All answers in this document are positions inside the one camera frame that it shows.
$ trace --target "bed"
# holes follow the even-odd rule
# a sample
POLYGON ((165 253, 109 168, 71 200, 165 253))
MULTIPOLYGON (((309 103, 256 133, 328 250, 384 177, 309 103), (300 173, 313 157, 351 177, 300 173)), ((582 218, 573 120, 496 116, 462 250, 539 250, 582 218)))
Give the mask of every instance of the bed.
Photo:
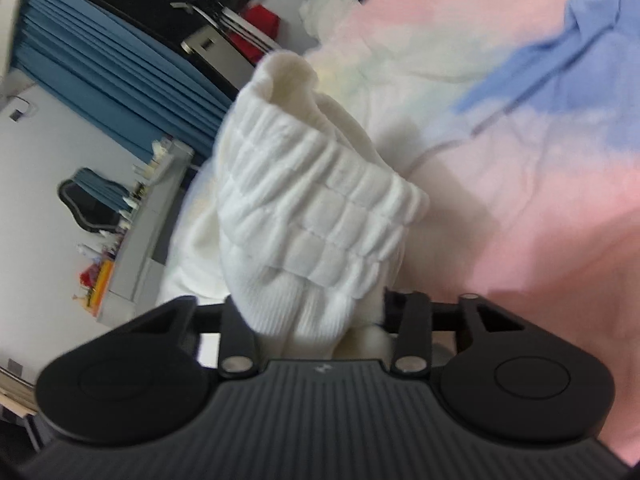
POLYGON ((616 400, 600 437, 629 463, 640 459, 636 3, 367 0, 306 55, 317 90, 430 197, 396 286, 437 301, 477 292, 601 359, 616 400))

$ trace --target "cable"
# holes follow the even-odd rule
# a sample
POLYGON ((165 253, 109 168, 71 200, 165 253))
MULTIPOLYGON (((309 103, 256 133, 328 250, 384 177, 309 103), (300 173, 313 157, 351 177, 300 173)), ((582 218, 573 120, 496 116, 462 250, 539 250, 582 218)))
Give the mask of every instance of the cable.
POLYGON ((7 98, 8 102, 10 100, 12 100, 12 99, 18 99, 18 101, 22 101, 23 103, 26 103, 26 105, 27 105, 27 109, 25 111, 18 110, 16 108, 11 113, 11 115, 9 115, 9 117, 11 118, 12 121, 17 122, 23 117, 30 117, 32 115, 30 112, 33 112, 36 109, 36 107, 34 105, 32 105, 29 101, 27 101, 27 99, 25 99, 24 97, 20 97, 19 95, 8 95, 6 98, 7 98))

